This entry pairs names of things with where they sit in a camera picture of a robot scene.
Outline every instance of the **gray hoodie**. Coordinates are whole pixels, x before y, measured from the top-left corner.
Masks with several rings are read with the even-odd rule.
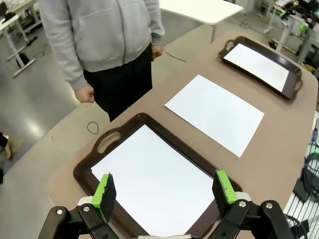
[[[159,0],[38,0],[42,23],[62,71],[77,91],[83,69],[102,71],[161,45]]]

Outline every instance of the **hand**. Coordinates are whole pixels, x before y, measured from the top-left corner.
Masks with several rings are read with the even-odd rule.
[[[162,46],[152,46],[152,60],[154,61],[155,58],[161,56],[163,54],[163,47]]]
[[[94,89],[86,84],[80,90],[74,92],[76,99],[81,103],[94,103]]]

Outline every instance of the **table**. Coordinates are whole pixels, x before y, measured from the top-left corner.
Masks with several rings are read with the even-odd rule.
[[[24,47],[20,48],[19,50],[17,50],[17,49],[15,48],[14,43],[13,43],[12,40],[11,40],[10,34],[8,34],[7,28],[8,28],[11,24],[15,23],[15,24],[17,25],[19,31],[22,33],[22,36],[23,36],[24,40],[25,40],[27,43],[29,42],[29,40],[28,40],[28,38],[26,37],[25,32],[23,31],[23,29],[22,29],[22,27],[21,27],[21,25],[20,25],[18,19],[19,19],[19,16],[18,16],[18,15],[15,15],[14,17],[12,17],[11,19],[9,19],[9,20],[6,21],[6,22],[3,22],[4,19],[0,22],[0,32],[1,32],[1,31],[3,32],[3,34],[4,34],[4,36],[6,37],[6,40],[7,40],[7,42],[8,42],[8,45],[9,45],[10,49],[11,49],[12,52],[13,52],[13,54],[12,54],[11,56],[9,56],[6,61],[9,61],[9,60],[12,59],[13,57],[15,57],[15,58],[17,59],[18,63],[20,64],[20,69],[17,70],[17,71],[13,74],[13,77],[16,77],[16,76],[17,76],[18,74],[20,74],[23,70],[25,70],[28,66],[30,66],[32,63],[35,62],[35,58],[33,58],[33,59],[30,60],[26,65],[23,63],[23,61],[21,60],[21,58],[20,58],[20,56],[19,56],[19,52],[21,52],[23,49],[25,49],[26,46],[24,46]]]
[[[217,24],[243,7],[223,0],[160,0],[162,10],[185,16],[213,27],[211,42],[215,39]]]
[[[265,34],[267,34],[270,30],[273,29],[272,24],[273,24],[273,20],[274,20],[275,14],[276,14],[276,10],[282,11],[283,10],[282,6],[285,5],[285,4],[286,4],[285,1],[276,2],[274,4],[274,6],[273,6],[274,7],[274,11],[273,11],[271,20],[269,22],[269,25],[268,25],[267,29],[264,30]],[[295,24],[296,20],[300,21],[300,22],[304,22],[304,20],[301,17],[297,16],[297,15],[289,15],[288,19],[287,19],[287,22],[283,22],[282,23],[283,26],[284,26],[284,31],[283,31],[283,34],[281,35],[280,40],[277,41],[277,40],[273,39],[273,41],[278,44],[277,47],[276,47],[276,51],[281,52],[281,50],[283,48],[286,48],[287,50],[293,52],[294,54],[296,53],[296,51],[286,47],[288,38],[289,38],[289,36],[290,36],[290,34],[291,34],[292,30],[293,30],[293,27],[294,27],[294,24]]]
[[[13,12],[15,14],[18,14],[24,10],[30,10],[31,14],[35,20],[35,23],[28,27],[26,30],[24,30],[25,33],[30,32],[31,29],[35,28],[36,26],[41,24],[41,20],[40,18],[37,16],[35,9],[33,7],[33,5],[37,2],[37,0],[25,0],[21,3],[19,3],[18,5],[14,6],[13,8],[9,9],[10,12]]]
[[[257,81],[222,63],[217,57],[225,42],[239,35],[251,38],[241,32],[229,32],[215,40],[196,58],[188,61],[182,71],[169,76],[144,95],[107,128],[101,130],[99,135],[121,126],[135,114],[145,112],[209,162],[226,170],[254,203],[260,204],[272,199],[283,209],[304,162],[314,120],[318,82],[310,72],[302,68],[304,85],[293,104],[286,102]],[[241,158],[164,106],[198,74],[265,113]],[[74,158],[66,162],[50,181],[48,194],[55,205],[73,209],[79,199],[85,196],[72,172],[75,165],[91,151],[97,137],[79,149]],[[128,238],[115,222],[111,222],[111,226],[116,229],[120,238]],[[240,235],[243,237],[248,233],[241,232]]]

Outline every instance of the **sheet of paper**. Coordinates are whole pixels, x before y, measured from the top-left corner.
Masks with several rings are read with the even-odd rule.
[[[200,75],[165,106],[238,157],[264,116],[260,110]]]
[[[238,44],[224,58],[262,79],[278,91],[283,90],[289,71],[262,54]]]
[[[183,235],[214,200],[213,179],[142,126],[98,164],[113,174],[116,200],[151,236]]]

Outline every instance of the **screw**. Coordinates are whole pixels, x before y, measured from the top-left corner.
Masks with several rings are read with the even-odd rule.
[[[246,203],[244,201],[239,202],[239,206],[244,208],[246,206]]]
[[[267,204],[266,204],[266,208],[272,209],[272,208],[273,208],[273,205],[272,205],[271,203],[267,203]]]

